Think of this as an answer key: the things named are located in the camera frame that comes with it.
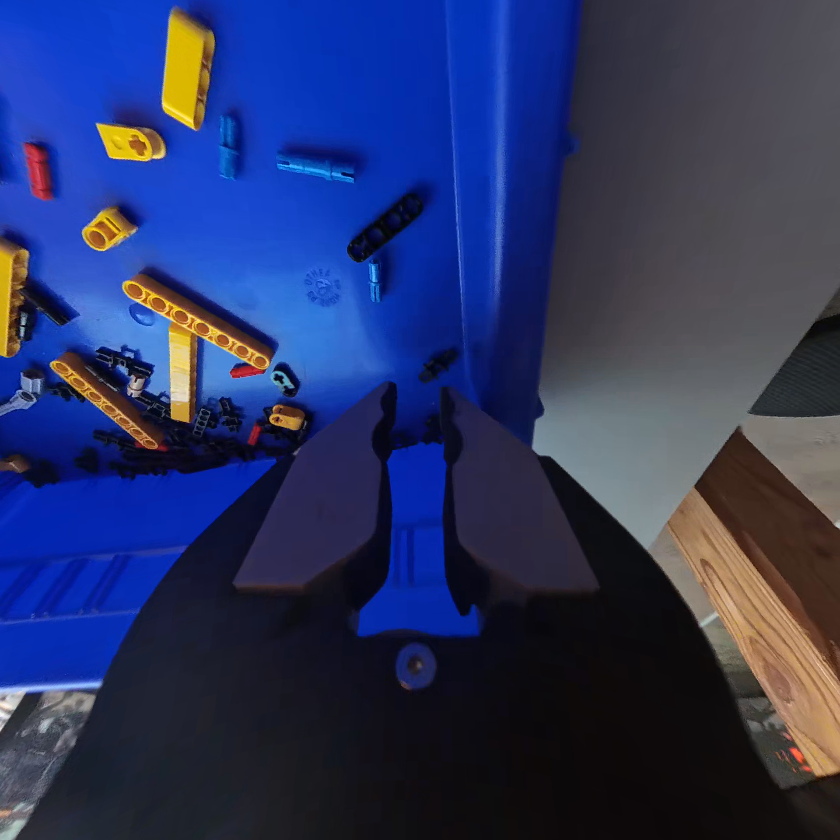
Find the large yellow panel piece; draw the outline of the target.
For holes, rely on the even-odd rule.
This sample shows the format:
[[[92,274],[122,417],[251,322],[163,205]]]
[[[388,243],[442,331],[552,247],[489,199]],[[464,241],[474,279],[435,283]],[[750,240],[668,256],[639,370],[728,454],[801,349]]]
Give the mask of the large yellow panel piece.
[[[20,350],[20,313],[25,304],[29,252],[1,237],[1,356],[12,358]]]

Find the yellow round connector piece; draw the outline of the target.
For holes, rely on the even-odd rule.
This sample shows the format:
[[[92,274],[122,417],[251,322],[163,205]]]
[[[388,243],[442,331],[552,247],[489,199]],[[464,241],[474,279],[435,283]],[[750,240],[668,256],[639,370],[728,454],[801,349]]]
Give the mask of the yellow round connector piece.
[[[85,245],[99,253],[114,249],[139,230],[130,216],[119,206],[102,209],[80,232]]]

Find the grey plastic connector piece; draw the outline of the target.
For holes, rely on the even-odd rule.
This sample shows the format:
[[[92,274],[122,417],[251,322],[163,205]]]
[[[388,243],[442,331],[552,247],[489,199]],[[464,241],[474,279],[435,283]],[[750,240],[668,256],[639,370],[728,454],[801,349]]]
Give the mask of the grey plastic connector piece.
[[[46,391],[46,377],[37,369],[21,373],[19,387],[15,394],[1,404],[1,417],[17,411],[24,411],[35,405]]]

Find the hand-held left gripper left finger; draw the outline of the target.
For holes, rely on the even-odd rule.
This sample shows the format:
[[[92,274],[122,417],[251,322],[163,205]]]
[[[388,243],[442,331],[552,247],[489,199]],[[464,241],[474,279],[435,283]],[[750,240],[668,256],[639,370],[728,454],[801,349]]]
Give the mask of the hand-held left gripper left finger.
[[[301,446],[234,578],[238,592],[309,595],[335,586],[359,611],[382,588],[396,400],[396,384],[386,381]]]

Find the yellow cross-hole connector piece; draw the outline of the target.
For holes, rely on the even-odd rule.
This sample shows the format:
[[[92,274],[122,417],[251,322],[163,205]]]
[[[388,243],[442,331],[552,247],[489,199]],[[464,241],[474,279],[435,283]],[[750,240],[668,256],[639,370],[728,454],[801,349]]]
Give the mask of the yellow cross-hole connector piece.
[[[154,130],[116,123],[96,123],[102,145],[110,159],[148,162],[165,158],[163,138]]]

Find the wide yellow plastic beam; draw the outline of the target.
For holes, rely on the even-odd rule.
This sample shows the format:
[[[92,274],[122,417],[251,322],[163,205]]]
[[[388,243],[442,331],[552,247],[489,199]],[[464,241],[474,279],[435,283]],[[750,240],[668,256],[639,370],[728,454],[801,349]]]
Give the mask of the wide yellow plastic beam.
[[[211,82],[214,32],[174,7],[169,15],[164,55],[161,107],[187,128],[202,128]]]

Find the black plastic axle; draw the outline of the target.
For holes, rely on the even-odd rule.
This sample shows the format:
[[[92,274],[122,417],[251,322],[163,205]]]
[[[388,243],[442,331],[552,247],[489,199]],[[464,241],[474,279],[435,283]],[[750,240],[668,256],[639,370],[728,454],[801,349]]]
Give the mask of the black plastic axle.
[[[23,295],[31,308],[58,327],[64,327],[78,317],[78,312],[73,307],[42,285],[26,285],[23,288]]]

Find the wooden beam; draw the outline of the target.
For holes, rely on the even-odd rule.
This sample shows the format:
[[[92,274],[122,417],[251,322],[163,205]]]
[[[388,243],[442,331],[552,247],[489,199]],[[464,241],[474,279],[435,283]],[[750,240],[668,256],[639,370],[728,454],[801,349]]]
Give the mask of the wooden beam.
[[[667,529],[805,764],[838,775],[838,529],[740,428]]]

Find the long yellow plastic beam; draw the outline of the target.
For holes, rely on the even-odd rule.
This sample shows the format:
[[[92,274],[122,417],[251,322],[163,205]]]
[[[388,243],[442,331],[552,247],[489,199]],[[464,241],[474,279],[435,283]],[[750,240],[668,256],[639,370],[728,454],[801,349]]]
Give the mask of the long yellow plastic beam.
[[[49,363],[58,377],[80,393],[102,414],[145,449],[156,450],[165,445],[165,432],[144,419],[129,397],[107,383],[77,353],[67,351]]]
[[[258,371],[270,367],[274,351],[268,344],[151,276],[138,274],[127,279],[122,291],[130,300],[233,355],[241,364]]]

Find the dark grey chair seat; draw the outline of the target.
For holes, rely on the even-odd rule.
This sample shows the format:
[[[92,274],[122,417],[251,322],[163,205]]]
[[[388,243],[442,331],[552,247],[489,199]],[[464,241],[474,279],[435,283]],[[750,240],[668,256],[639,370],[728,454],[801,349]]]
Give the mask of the dark grey chair seat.
[[[839,415],[839,315],[815,322],[749,414],[807,418]]]

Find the black plastic beam with holes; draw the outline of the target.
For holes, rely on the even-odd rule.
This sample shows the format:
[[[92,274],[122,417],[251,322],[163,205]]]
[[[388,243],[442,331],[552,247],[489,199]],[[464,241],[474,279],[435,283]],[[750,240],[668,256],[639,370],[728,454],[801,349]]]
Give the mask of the black plastic beam with holes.
[[[347,256],[356,264],[370,259],[417,221],[423,210],[420,195],[405,194],[351,239],[346,248]]]

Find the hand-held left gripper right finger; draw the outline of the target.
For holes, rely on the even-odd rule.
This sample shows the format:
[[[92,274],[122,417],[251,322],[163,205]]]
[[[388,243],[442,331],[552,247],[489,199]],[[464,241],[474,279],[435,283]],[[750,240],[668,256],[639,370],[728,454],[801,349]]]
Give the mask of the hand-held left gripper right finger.
[[[439,391],[444,569],[461,615],[600,586],[539,457],[455,388]]]

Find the black plastic pin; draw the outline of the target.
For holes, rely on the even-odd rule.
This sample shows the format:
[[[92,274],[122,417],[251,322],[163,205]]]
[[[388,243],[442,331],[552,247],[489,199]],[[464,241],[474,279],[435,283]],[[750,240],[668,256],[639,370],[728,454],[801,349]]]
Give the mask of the black plastic pin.
[[[446,373],[458,358],[459,351],[456,348],[449,348],[434,353],[423,363],[417,379],[424,384],[434,382],[442,374]]]

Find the long blue plastic pin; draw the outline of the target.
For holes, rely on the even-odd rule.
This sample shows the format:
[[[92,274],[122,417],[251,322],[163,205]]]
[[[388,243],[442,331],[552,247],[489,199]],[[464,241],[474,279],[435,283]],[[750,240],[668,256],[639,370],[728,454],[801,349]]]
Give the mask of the long blue plastic pin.
[[[355,181],[352,163],[312,155],[288,154],[279,151],[276,154],[276,168],[280,172],[317,177],[327,182],[353,184]]]

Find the pale yellow plastic beam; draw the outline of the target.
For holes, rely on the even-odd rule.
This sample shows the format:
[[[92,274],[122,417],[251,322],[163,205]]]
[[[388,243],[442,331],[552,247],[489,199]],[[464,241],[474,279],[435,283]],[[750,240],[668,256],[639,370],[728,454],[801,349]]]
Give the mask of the pale yellow plastic beam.
[[[169,327],[171,418],[190,424],[196,414],[197,336],[175,322]]]

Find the blue plastic bin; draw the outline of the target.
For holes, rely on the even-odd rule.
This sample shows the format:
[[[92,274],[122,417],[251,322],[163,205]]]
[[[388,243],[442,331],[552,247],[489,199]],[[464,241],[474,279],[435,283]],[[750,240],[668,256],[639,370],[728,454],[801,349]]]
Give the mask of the blue plastic bin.
[[[179,7],[216,39],[203,126],[161,107]],[[254,334],[300,382],[310,433],[383,381],[421,429],[438,384],[520,439],[541,414],[539,368],[560,177],[570,146],[579,2],[2,2],[2,237],[28,283],[78,317],[35,325],[2,358],[20,374],[64,352],[127,347],[170,394],[162,316],[130,300],[139,273]],[[219,117],[239,123],[235,180]],[[166,156],[110,159],[96,123],[156,131]],[[54,199],[31,195],[23,143],[49,151]],[[353,184],[277,169],[276,155],[354,165]],[[407,193],[421,216],[361,264],[352,238]],[[99,253],[81,230],[120,207],[138,232]],[[373,303],[368,262],[381,264]],[[438,351],[438,383],[417,375]]]

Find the red plastic pin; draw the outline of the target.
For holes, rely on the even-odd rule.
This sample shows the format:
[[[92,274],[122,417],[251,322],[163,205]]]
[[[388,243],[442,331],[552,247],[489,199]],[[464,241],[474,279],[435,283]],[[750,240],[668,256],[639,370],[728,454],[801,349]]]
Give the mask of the red plastic pin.
[[[49,151],[34,142],[23,143],[23,151],[31,195],[41,201],[52,201],[55,196]]]

